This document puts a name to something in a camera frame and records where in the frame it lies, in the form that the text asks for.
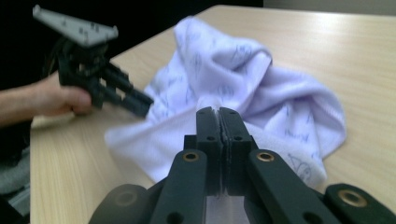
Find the wooden table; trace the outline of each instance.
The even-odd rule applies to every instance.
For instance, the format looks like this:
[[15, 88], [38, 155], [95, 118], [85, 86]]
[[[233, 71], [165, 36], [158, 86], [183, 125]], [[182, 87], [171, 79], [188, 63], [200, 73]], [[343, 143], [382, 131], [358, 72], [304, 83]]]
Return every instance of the wooden table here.
[[[396, 211], [396, 17], [250, 7], [212, 7], [198, 17], [222, 32], [256, 39], [274, 65], [305, 72], [332, 89], [346, 111], [347, 140], [324, 163], [327, 181], [365, 189]], [[143, 89], [176, 49], [167, 30], [113, 59]], [[89, 116], [35, 118], [31, 139], [31, 220], [88, 223], [116, 186], [153, 183], [137, 167], [126, 179], [104, 133], [136, 122], [105, 105]]]

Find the dark background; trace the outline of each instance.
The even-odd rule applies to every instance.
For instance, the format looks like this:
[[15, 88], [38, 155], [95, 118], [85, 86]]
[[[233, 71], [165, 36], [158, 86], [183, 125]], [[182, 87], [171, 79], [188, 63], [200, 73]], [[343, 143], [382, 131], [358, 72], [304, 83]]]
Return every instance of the dark background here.
[[[214, 5], [262, 7], [262, 0], [0, 0], [0, 90], [33, 83], [41, 78], [59, 33], [36, 21], [35, 5], [68, 16], [117, 26], [119, 37], [108, 42], [107, 58]], [[0, 129], [0, 159], [29, 145], [31, 121]]]

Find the towel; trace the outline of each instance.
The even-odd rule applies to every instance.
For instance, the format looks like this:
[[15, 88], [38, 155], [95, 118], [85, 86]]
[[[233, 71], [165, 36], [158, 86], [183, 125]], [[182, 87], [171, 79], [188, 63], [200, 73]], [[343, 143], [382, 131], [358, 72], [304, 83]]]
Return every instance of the towel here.
[[137, 164], [154, 182], [165, 178], [184, 135], [196, 134], [197, 110], [236, 110], [259, 148], [278, 153], [314, 188], [326, 179], [322, 160], [347, 137], [343, 107], [313, 77], [273, 66], [254, 39], [226, 35], [193, 16], [174, 28], [177, 48], [144, 92], [146, 119], [113, 127], [105, 140], [124, 175]]

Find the gray plastic part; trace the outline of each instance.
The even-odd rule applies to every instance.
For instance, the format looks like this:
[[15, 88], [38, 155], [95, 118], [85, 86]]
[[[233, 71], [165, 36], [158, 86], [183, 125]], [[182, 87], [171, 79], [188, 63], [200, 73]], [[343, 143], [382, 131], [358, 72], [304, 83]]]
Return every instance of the gray plastic part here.
[[119, 34], [116, 26], [110, 27], [92, 21], [84, 21], [46, 10], [39, 5], [33, 8], [33, 17], [84, 48], [106, 43]]

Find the person's hand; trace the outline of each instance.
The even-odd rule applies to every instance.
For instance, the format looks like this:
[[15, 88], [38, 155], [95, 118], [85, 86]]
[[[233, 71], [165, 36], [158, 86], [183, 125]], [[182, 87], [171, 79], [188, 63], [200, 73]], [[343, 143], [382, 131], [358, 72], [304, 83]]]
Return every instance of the person's hand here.
[[92, 110], [91, 96], [79, 87], [61, 86], [58, 73], [32, 85], [32, 103], [37, 115], [55, 116], [70, 111], [86, 114]]

